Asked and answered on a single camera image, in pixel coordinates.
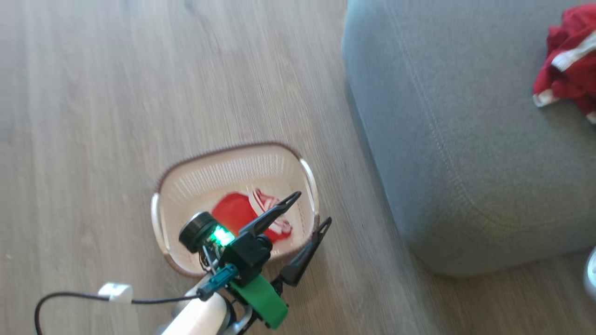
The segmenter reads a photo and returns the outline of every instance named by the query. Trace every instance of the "black camera lens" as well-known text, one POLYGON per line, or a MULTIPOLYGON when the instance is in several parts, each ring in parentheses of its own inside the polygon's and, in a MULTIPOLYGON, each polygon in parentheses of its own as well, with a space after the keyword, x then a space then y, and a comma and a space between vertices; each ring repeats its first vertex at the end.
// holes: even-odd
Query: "black camera lens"
POLYGON ((178 241, 191 253, 198 252, 217 227, 217 220, 209 212, 195 214, 180 230, 178 241))

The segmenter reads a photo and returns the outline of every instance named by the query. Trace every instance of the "white stripe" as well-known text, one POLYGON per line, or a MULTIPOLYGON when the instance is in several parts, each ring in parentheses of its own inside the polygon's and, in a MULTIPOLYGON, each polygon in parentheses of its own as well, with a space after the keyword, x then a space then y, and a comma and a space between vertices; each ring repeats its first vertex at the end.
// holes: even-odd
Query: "white stripe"
POLYGON ((575 49, 561 52, 551 62, 551 65, 559 71, 567 70, 573 63, 580 60, 583 56, 596 50, 596 30, 584 39, 575 49))
POLYGON ((540 94, 533 95, 532 100, 534 100, 534 104, 536 105, 536 107, 544 107, 557 101, 558 98, 555 98, 553 96, 552 89, 546 89, 544 92, 541 92, 540 94))
POLYGON ((596 111, 586 115, 586 117, 588 118, 588 121, 596 125, 596 111))

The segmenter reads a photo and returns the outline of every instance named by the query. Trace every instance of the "red cloth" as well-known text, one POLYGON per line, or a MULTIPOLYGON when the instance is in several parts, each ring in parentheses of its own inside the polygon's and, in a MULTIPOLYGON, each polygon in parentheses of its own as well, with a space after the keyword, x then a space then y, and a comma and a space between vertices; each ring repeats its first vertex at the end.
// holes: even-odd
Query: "red cloth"
MULTIPOLYGON (((278 202, 280 202, 278 198, 268 196, 258 188, 249 195, 233 192, 227 194, 215 205, 211 215, 234 236, 238 237, 238 232, 242 227, 265 213, 278 202)), ((271 243, 284 240, 291 233, 292 227, 283 215, 277 218, 265 231, 265 235, 269 237, 271 243)))
POLYGON ((534 83, 538 107, 572 99, 596 124, 596 4, 566 10, 548 29, 547 60, 534 83))

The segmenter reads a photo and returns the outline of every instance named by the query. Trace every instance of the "gray upholstery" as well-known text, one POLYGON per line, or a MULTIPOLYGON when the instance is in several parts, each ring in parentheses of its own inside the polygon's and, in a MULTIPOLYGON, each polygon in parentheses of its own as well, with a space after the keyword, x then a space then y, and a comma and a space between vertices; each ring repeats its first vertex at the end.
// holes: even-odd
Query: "gray upholstery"
POLYGON ((573 0, 350 0, 343 55, 395 223, 474 275, 596 244, 596 128, 538 110, 547 28, 573 0))

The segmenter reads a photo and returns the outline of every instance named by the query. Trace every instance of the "cable clip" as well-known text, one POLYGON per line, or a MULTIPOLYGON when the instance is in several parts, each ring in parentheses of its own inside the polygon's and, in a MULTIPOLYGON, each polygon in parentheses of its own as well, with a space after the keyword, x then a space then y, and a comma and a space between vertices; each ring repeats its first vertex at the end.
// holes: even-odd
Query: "cable clip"
POLYGON ((109 297, 110 302, 132 303, 132 286, 128 284, 106 283, 97 294, 109 297))

